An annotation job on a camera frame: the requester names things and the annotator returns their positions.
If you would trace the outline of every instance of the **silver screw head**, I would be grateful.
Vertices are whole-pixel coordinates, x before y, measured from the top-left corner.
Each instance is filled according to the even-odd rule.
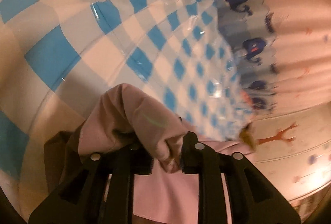
[[[91,155],[91,160],[97,161],[101,158],[101,155],[99,153],[94,153]]]
[[[243,157],[244,156],[239,152],[236,152],[236,153],[233,154],[233,158],[237,159],[237,160],[241,160],[241,159],[243,159]]]
[[[140,148],[140,145],[137,144],[137,143],[132,144],[132,145],[130,146],[130,149],[131,149],[131,150],[138,150],[139,148]]]
[[[205,148],[205,145],[202,143],[196,143],[194,147],[198,150],[203,150]]]

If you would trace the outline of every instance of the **red star print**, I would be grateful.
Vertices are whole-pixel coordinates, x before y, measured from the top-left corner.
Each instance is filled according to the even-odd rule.
[[[308,67],[306,67],[306,68],[304,69],[304,71],[305,71],[305,72],[304,72],[301,76],[299,76],[298,79],[301,79],[301,78],[303,78],[305,75],[309,74],[310,69],[309,69]]]
[[[311,34],[312,34],[312,29],[306,28],[306,35],[311,35]]]

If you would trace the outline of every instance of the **pink cloth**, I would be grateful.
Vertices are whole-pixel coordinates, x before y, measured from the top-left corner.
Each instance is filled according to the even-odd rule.
[[[185,175],[178,166],[187,131],[195,127],[138,88],[121,84],[101,96],[82,127],[78,153],[111,152],[138,138],[155,160],[151,175],[135,176],[133,213],[145,218],[135,217],[135,223],[197,223],[198,175]],[[198,138],[217,152],[239,151],[253,161],[254,153],[240,141]]]
[[[274,115],[331,101],[331,0],[264,0],[278,70]]]

